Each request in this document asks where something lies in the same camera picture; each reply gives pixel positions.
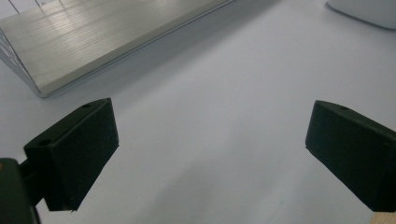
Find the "black rubber pad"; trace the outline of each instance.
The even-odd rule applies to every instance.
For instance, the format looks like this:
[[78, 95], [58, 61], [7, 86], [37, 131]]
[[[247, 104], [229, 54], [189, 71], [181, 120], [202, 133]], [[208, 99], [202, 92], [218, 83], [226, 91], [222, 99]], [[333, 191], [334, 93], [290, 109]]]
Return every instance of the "black rubber pad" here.
[[81, 106], [27, 144], [49, 210], [77, 210], [118, 145], [109, 98]]
[[316, 101], [305, 143], [373, 211], [396, 211], [394, 131], [344, 106]]

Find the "white object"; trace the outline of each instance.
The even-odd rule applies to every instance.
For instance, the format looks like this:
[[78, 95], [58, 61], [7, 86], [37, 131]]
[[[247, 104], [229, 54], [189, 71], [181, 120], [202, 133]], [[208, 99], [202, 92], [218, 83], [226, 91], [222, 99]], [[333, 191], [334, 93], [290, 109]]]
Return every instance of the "white object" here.
[[388, 29], [396, 29], [396, 0], [329, 0], [343, 13]]
[[230, 0], [62, 0], [0, 21], [0, 58], [48, 96]]

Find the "ridged metal surface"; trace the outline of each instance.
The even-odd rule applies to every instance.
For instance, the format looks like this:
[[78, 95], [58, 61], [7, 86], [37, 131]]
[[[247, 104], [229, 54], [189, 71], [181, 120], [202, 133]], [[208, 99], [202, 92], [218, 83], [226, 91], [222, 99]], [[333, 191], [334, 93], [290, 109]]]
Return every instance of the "ridged metal surface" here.
[[0, 21], [47, 95], [226, 0], [63, 0]]

